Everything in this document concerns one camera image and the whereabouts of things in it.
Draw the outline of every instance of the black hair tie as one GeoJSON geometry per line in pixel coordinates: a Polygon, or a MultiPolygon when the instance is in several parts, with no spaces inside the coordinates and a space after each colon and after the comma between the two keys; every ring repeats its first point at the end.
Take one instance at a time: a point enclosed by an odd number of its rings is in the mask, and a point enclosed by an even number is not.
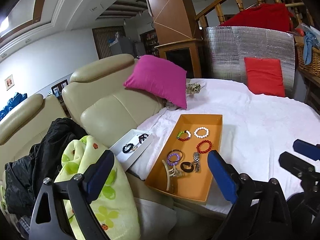
{"type": "Polygon", "coordinates": [[[143,143],[145,139],[147,139],[149,135],[147,135],[146,133],[142,134],[139,136],[139,143],[143,143]]]}
{"type": "Polygon", "coordinates": [[[122,148],[122,152],[123,153],[128,153],[133,149],[133,143],[129,143],[126,144],[123,148],[122,148]]]}

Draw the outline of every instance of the green and red bracelet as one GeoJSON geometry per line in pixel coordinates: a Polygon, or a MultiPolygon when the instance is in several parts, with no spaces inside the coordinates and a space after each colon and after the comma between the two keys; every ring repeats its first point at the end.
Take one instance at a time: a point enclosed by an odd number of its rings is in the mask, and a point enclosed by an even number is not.
{"type": "Polygon", "coordinates": [[[184,131],[181,131],[181,132],[178,134],[177,139],[178,139],[179,141],[188,141],[188,140],[190,139],[190,137],[191,137],[191,133],[190,133],[188,130],[184,130],[184,131]],[[181,139],[180,136],[181,136],[183,133],[187,133],[187,134],[188,134],[188,137],[185,138],[185,139],[181,139]]]}

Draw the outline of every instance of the bookshelf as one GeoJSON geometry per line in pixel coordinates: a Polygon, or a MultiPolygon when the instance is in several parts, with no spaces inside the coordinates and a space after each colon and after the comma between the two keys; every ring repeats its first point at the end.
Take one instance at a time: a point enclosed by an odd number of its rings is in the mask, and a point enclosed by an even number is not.
{"type": "Polygon", "coordinates": [[[159,45],[156,30],[152,30],[143,34],[140,34],[140,39],[143,42],[144,48],[148,55],[159,57],[159,50],[155,49],[155,46],[159,45]]]}

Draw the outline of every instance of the beaded bracelet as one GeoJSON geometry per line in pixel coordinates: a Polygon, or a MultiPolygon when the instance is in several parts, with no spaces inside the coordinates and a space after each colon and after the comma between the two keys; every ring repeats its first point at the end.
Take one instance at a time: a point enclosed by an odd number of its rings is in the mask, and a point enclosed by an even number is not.
{"type": "Polygon", "coordinates": [[[177,165],[179,163],[179,161],[182,160],[182,158],[183,158],[183,152],[182,151],[177,150],[177,149],[176,150],[172,150],[167,155],[167,164],[169,166],[175,166],[175,165],[177,165]],[[173,156],[176,156],[177,160],[172,161],[170,158],[173,157],[173,156]]]}
{"type": "Polygon", "coordinates": [[[209,130],[208,130],[208,128],[205,128],[205,127],[199,127],[199,128],[197,128],[197,129],[195,130],[194,135],[195,135],[197,138],[206,138],[206,137],[209,135],[209,130]],[[199,131],[199,130],[205,130],[205,131],[206,131],[205,135],[198,135],[198,131],[199,131]]]}
{"type": "Polygon", "coordinates": [[[204,140],[202,142],[200,142],[198,145],[197,145],[197,152],[198,153],[207,153],[211,150],[211,147],[212,147],[212,143],[209,141],[209,140],[204,140]],[[205,151],[200,151],[200,146],[204,143],[209,143],[209,148],[206,149],[205,151]]]}
{"type": "Polygon", "coordinates": [[[191,137],[191,133],[188,131],[188,130],[184,130],[184,131],[181,131],[179,134],[178,134],[178,136],[177,136],[177,139],[179,140],[179,141],[188,141],[189,139],[190,139],[190,137],[191,137]],[[184,134],[184,133],[187,133],[188,134],[188,137],[187,138],[185,138],[185,139],[181,139],[180,138],[180,136],[182,135],[182,134],[184,134]]]}

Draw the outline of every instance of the wicker basket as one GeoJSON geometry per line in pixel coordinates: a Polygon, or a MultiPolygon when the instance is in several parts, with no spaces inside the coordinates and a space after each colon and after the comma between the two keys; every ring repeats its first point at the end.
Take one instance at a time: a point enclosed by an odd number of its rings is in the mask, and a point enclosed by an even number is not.
{"type": "Polygon", "coordinates": [[[299,67],[312,75],[320,77],[320,50],[316,48],[312,48],[312,58],[311,63],[309,65],[305,65],[303,61],[303,48],[304,44],[297,43],[296,44],[299,67]]]}

